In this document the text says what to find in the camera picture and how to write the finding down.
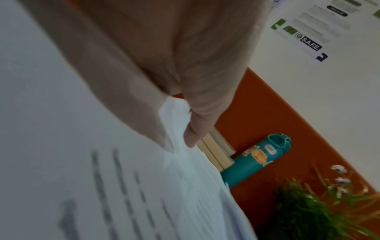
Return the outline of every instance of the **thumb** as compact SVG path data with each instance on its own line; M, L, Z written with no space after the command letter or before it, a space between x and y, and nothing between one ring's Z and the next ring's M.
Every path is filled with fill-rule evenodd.
M195 147L195 144L213 129L218 118L219 114L205 117L192 111L190 122L183 135L185 144L188 147Z

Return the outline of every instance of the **white poster on wall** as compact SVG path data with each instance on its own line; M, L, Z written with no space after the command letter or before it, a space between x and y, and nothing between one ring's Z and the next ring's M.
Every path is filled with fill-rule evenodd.
M271 28L322 62L337 41L376 17L380 18L380 0L309 0L279 17Z

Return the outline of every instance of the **skin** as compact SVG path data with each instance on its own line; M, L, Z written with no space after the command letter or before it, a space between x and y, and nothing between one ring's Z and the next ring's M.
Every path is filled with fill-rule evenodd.
M79 0L78 4L161 90L182 93L188 147L230 105L271 0Z

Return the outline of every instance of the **paper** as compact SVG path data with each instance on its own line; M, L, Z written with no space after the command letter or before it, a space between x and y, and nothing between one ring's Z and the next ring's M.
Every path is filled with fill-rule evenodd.
M159 111L166 151L111 114L20 5L0 5L2 239L255 238L217 169L184 144L184 100Z
M379 0L308 0L271 28L322 62L339 47L336 42L375 19L379 8Z

